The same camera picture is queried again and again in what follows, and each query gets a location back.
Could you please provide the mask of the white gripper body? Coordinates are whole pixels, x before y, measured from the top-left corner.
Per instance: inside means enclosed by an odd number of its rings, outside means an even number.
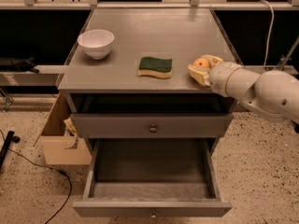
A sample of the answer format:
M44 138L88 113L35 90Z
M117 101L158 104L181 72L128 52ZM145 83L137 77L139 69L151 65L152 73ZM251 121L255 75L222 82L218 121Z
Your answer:
M242 68L242 65L232 62L223 62L215 65L209 72L210 89L223 97L228 97L226 91L227 83L230 76L240 68Z

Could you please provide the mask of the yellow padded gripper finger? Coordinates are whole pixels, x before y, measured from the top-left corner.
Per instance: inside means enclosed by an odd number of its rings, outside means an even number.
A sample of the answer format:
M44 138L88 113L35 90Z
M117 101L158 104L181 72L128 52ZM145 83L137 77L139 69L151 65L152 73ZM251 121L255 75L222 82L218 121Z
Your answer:
M188 66L189 75L194 78L200 85L209 87L209 72L208 67L195 67L193 65Z
M223 59L214 55L205 54L203 58L206 59L209 63L210 68L214 68L216 65L223 62Z

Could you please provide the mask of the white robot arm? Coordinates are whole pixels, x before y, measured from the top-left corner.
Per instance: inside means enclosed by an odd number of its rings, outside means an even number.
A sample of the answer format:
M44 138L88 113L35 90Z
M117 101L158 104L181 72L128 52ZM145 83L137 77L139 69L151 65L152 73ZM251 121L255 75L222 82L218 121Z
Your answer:
M207 54L189 64L188 72L201 86L222 97L236 99L263 119L299 123L299 80L286 72L256 73Z

